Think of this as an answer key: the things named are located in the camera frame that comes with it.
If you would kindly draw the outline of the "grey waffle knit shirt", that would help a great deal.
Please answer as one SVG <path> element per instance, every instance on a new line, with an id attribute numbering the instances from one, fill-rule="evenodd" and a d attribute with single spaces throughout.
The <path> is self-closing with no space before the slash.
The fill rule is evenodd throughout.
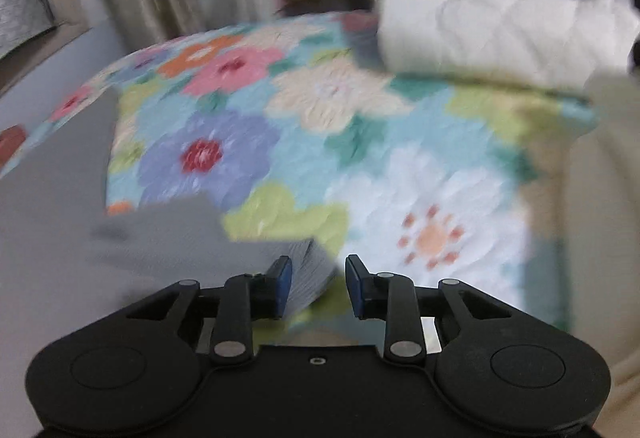
<path id="1" fill-rule="evenodd" d="M 117 116 L 107 91 L 47 136 L 1 181 L 1 432 L 39 423 L 24 377 L 48 343 L 183 279 L 218 286 L 293 263 L 286 310 L 308 307 L 336 273 L 314 236 L 235 242 L 205 194 L 107 215 L 105 181 Z"/>

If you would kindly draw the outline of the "floral quilted bedspread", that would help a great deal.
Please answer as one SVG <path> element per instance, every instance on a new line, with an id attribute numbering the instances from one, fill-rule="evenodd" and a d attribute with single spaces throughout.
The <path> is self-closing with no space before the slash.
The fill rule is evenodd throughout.
<path id="1" fill-rule="evenodd" d="M 390 74 L 377 29 L 334 12 L 141 49 L 67 96 L 11 164 L 113 91 L 107 213 L 203 193 L 232 240 L 312 239 L 424 286 L 456 276 L 568 328 L 565 160 L 592 109 Z"/>

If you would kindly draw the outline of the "white quilted pillow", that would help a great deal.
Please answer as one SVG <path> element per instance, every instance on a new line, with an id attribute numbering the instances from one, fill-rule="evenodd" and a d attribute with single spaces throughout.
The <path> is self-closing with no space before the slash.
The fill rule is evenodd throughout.
<path id="1" fill-rule="evenodd" d="M 374 0 L 395 74 L 578 91 L 626 74 L 639 15 L 619 0 Z"/>

